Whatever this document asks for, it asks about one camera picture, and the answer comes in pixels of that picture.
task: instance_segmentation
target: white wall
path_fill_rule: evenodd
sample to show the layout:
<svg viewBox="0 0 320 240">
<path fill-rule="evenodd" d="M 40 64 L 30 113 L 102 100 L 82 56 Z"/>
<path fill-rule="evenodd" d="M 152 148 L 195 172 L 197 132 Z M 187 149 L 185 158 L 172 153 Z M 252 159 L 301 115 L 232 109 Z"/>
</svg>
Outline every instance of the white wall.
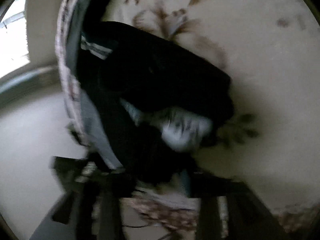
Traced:
<svg viewBox="0 0 320 240">
<path fill-rule="evenodd" d="M 54 40 L 62 0 L 27 0 L 26 19 L 30 65 L 38 67 L 56 61 Z"/>
</svg>

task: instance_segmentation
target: window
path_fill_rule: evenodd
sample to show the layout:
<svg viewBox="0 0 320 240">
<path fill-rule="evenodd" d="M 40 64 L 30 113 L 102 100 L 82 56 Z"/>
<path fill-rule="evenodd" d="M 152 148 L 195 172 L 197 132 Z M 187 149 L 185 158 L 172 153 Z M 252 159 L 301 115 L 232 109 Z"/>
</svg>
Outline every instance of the window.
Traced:
<svg viewBox="0 0 320 240">
<path fill-rule="evenodd" d="M 26 0 L 15 0 L 0 22 L 0 78 L 30 62 Z"/>
</svg>

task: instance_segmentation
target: black cloth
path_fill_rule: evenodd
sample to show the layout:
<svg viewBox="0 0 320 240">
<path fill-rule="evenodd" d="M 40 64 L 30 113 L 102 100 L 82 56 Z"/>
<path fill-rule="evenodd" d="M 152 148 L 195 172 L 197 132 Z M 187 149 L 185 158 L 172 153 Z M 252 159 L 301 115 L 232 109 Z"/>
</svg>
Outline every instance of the black cloth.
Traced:
<svg viewBox="0 0 320 240">
<path fill-rule="evenodd" d="M 148 112 L 180 106 L 209 117 L 216 129 L 233 115 L 230 77 L 172 42 L 123 23 L 100 22 L 109 1 L 77 2 L 67 40 L 67 66 L 94 103 L 111 148 L 126 170 L 148 182 L 160 182 L 161 176 L 167 181 L 183 168 L 181 155 L 166 146 L 155 128 L 137 128 L 119 98 Z"/>
</svg>

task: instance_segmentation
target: floor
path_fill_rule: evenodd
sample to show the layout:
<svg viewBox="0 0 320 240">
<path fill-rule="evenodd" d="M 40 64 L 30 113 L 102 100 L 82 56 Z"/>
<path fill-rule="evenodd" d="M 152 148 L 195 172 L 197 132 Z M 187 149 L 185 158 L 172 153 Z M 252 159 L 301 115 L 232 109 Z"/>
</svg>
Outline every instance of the floor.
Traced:
<svg viewBox="0 0 320 240">
<path fill-rule="evenodd" d="M 0 109 L 0 213 L 20 240 L 31 236 L 63 193 L 49 169 L 52 156 L 84 155 L 68 123 L 59 85 Z"/>
</svg>

